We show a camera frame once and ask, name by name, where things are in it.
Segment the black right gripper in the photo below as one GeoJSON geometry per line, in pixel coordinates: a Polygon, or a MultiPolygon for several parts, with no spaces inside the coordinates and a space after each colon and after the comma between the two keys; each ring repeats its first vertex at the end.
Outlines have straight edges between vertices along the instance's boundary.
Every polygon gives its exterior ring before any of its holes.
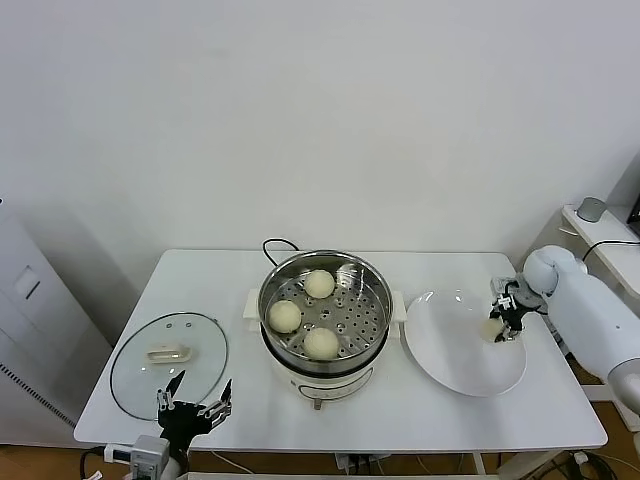
{"type": "Polygon", "coordinates": [[[516,340],[523,329],[522,319],[526,314],[526,308],[511,299],[497,300],[494,303],[494,310],[489,318],[493,320],[502,319],[508,327],[504,327],[495,337],[494,342],[508,342],[516,340]]]}

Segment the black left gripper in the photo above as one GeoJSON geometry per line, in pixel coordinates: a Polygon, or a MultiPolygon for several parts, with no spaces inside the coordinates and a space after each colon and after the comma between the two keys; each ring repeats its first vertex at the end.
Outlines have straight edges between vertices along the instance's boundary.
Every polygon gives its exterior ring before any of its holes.
{"type": "Polygon", "coordinates": [[[158,424],[161,437],[169,441],[172,449],[187,450],[192,440],[211,432],[211,425],[219,425],[231,415],[232,380],[229,379],[220,398],[209,406],[176,401],[174,396],[185,376],[182,370],[164,389],[156,394],[158,424]]]}

